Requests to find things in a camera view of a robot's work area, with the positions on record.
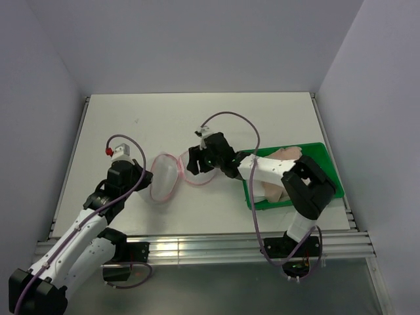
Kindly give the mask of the mesh laundry bag pink trim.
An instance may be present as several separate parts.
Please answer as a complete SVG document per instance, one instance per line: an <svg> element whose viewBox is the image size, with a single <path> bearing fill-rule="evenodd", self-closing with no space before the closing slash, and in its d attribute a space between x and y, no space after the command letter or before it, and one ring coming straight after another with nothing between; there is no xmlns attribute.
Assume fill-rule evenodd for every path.
<svg viewBox="0 0 420 315"><path fill-rule="evenodd" d="M165 152L150 160L151 184L141 190L139 196L149 204L167 203L177 191L178 183L185 182L193 187L209 184L217 175L213 169L208 173L193 175L187 170L189 154L185 151L179 157Z"/></svg>

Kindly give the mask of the pink beige bra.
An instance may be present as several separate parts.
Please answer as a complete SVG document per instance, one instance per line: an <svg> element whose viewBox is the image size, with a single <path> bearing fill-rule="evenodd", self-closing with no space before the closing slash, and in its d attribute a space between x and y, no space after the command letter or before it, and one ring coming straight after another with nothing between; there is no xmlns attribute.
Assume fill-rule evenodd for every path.
<svg viewBox="0 0 420 315"><path fill-rule="evenodd" d="M276 160L296 160L301 156L301 148L298 146L292 146L288 148L280 148L279 150L266 156L266 158ZM264 189L265 199L269 203L278 203L289 200L289 194L284 187L268 182L262 182L261 185Z"/></svg>

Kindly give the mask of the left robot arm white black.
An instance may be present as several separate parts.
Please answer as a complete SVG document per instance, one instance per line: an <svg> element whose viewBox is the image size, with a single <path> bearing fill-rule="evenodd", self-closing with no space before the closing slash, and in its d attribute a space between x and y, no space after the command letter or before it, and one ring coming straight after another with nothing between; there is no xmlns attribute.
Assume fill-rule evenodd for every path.
<svg viewBox="0 0 420 315"><path fill-rule="evenodd" d="M132 192L152 183L136 160L115 161L68 231L27 270L9 278L12 314L63 314L70 295L104 263L132 264L127 236L110 228Z"/></svg>

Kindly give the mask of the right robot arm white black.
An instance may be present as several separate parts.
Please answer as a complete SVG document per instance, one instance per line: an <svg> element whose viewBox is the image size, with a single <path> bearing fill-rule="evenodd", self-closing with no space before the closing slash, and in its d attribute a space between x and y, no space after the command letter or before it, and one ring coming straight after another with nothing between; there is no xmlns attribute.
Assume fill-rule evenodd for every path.
<svg viewBox="0 0 420 315"><path fill-rule="evenodd" d="M322 211L336 194L336 185L309 156L295 160L272 159L256 152L235 151L221 132L198 132L200 144L188 149L187 170L193 175L219 169L230 179L248 184L253 216L256 215L256 187L273 184L283 188L295 208L286 231L284 248L293 256L306 249L306 239L316 227Z"/></svg>

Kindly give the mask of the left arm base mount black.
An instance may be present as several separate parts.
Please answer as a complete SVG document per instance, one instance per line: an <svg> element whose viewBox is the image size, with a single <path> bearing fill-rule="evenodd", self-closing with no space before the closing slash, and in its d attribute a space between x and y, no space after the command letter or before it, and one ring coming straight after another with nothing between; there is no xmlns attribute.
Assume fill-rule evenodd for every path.
<svg viewBox="0 0 420 315"><path fill-rule="evenodd" d="M102 268L102 278L110 286L128 289L140 286L147 282L153 274L153 268L148 264L150 243L147 241L129 242L122 250ZM116 282L126 282L130 276L136 274L135 267L145 267L147 274L141 276L142 280L131 285L116 285Z"/></svg>

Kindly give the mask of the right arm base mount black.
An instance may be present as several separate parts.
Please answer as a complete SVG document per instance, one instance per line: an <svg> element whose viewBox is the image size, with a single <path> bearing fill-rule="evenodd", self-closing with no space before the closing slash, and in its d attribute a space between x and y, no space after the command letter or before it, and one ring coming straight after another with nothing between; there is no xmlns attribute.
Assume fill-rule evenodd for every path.
<svg viewBox="0 0 420 315"><path fill-rule="evenodd" d="M318 236L309 236L296 249L298 243L284 234L282 237L264 238L263 255L272 266L280 266L288 280L302 280L318 267L322 258L323 242Z"/></svg>

